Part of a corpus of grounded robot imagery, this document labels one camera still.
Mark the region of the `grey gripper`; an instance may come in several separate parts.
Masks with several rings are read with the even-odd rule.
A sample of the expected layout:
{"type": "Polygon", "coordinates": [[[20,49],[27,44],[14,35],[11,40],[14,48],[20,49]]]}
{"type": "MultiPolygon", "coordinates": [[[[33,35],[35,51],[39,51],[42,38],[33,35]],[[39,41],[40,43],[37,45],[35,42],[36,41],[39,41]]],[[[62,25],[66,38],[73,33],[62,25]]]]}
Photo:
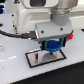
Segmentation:
{"type": "MultiPolygon", "coordinates": [[[[35,32],[37,41],[45,41],[60,38],[61,46],[65,46],[65,36],[69,35],[73,30],[71,22],[65,26],[58,26],[53,21],[37,23],[35,32]]],[[[46,50],[46,44],[42,44],[42,50],[46,50]]]]}

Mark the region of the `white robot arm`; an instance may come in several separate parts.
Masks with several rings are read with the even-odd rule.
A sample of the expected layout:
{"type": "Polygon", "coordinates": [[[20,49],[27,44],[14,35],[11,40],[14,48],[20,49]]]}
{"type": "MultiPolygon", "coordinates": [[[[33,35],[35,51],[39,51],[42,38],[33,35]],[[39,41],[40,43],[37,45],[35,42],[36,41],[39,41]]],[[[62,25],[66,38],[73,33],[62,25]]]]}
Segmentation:
{"type": "Polygon", "coordinates": [[[17,10],[17,31],[24,39],[41,43],[42,50],[48,48],[52,39],[62,47],[73,32],[69,19],[74,0],[20,0],[17,10]]]}

